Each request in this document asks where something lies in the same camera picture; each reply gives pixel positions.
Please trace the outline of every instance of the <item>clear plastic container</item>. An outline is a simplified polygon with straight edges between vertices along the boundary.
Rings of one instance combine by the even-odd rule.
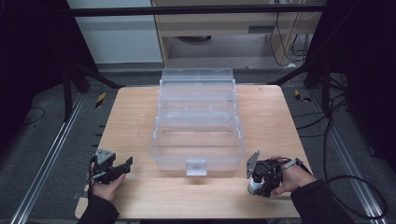
[[[161,170],[231,171],[245,156],[232,69],[164,69],[149,154]]]

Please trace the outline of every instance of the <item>black horizontal bar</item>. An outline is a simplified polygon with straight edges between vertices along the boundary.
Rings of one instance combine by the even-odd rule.
[[[288,5],[240,5],[240,6],[193,6],[193,7],[116,7],[116,8],[73,8],[55,10],[51,13],[71,14],[74,17],[142,16],[176,14],[222,14],[260,12],[317,12],[335,8],[326,4]]]

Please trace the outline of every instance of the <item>black sleeve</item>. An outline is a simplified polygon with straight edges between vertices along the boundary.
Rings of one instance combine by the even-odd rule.
[[[114,224],[118,216],[119,212],[112,203],[92,195],[78,224]]]
[[[303,224],[355,223],[332,197],[322,180],[297,188],[290,195]]]

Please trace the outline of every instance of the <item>table top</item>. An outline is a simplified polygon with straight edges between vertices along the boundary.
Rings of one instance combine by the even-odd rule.
[[[185,176],[160,171],[149,155],[157,115],[159,87],[119,90],[99,148],[116,152],[114,166],[134,157],[131,173],[119,188],[115,206],[119,218],[274,218],[299,217],[290,194],[263,198],[248,193],[246,161],[256,151],[259,160],[272,156],[299,158],[309,168],[282,90],[270,85],[237,85],[238,116],[246,155],[235,171]],[[76,217],[88,204],[80,198]]]

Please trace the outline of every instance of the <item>human arm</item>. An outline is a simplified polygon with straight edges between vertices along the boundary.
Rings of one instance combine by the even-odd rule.
[[[298,165],[282,169],[283,183],[271,193],[291,192],[291,200],[303,224],[355,223],[332,197],[323,180],[315,179]]]
[[[125,176],[126,174],[121,175],[108,185],[93,184],[92,197],[78,224],[113,224],[116,222],[119,212],[114,206],[113,200]]]

